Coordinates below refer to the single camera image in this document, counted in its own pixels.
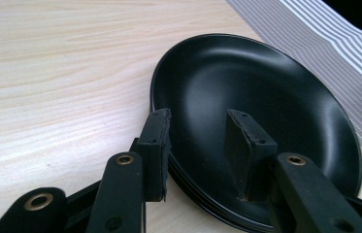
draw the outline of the matte black surface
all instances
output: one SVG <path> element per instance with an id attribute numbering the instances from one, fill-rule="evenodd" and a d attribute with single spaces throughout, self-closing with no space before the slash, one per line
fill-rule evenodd
<path id="1" fill-rule="evenodd" d="M 35 198 L 41 195 L 51 195 L 52 199 Z M 31 206 L 42 208 L 27 209 L 26 203 L 30 200 L 35 200 L 30 202 Z M 65 193 L 55 187 L 40 187 L 19 197 L 1 217 L 0 233 L 62 232 L 67 219 Z"/>
<path id="2" fill-rule="evenodd" d="M 307 157 L 279 154 L 275 179 L 296 218 L 294 232 L 362 232 L 362 217 Z"/>
<path id="3" fill-rule="evenodd" d="M 197 204 L 244 230 L 271 231 L 264 203 L 241 201 L 224 157 L 227 109 L 250 114 L 278 152 L 306 155 L 356 195 L 360 150 L 344 110 L 306 68 L 250 39 L 203 35 L 170 49 L 151 84 L 152 110 L 172 113 L 170 172 Z"/>

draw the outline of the striped tablecloth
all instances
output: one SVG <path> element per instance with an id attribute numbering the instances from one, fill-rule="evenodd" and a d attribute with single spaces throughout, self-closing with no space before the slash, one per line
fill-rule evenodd
<path id="1" fill-rule="evenodd" d="M 362 31 L 318 0 L 227 0 L 267 44 L 332 91 L 362 146 Z"/>

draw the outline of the light wood surface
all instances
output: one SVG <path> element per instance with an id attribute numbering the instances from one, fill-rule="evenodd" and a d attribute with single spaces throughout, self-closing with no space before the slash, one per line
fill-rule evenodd
<path id="1" fill-rule="evenodd" d="M 206 33 L 260 40 L 221 0 L 0 1 L 0 217 L 37 187 L 98 181 L 139 136 L 159 59 Z M 168 188 L 148 232 L 239 232 Z"/>

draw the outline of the metal grommet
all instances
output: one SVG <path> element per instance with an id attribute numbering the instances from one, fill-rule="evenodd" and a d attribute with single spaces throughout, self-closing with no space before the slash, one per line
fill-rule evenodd
<path id="1" fill-rule="evenodd" d="M 307 161 L 305 161 L 305 159 L 303 159 L 302 157 L 299 156 L 295 156 L 295 155 L 290 155 L 286 157 L 286 161 L 292 165 L 296 165 L 296 166 L 303 166 L 305 164 L 307 164 Z"/>
<path id="2" fill-rule="evenodd" d="M 128 165 L 132 163 L 135 159 L 129 154 L 121 155 L 116 159 L 116 163 L 119 165 Z"/>
<path id="3" fill-rule="evenodd" d="M 49 205 L 53 201 L 53 195 L 44 192 L 40 194 L 33 195 L 29 200 L 24 204 L 24 208 L 26 211 L 39 211 L 44 207 Z"/>

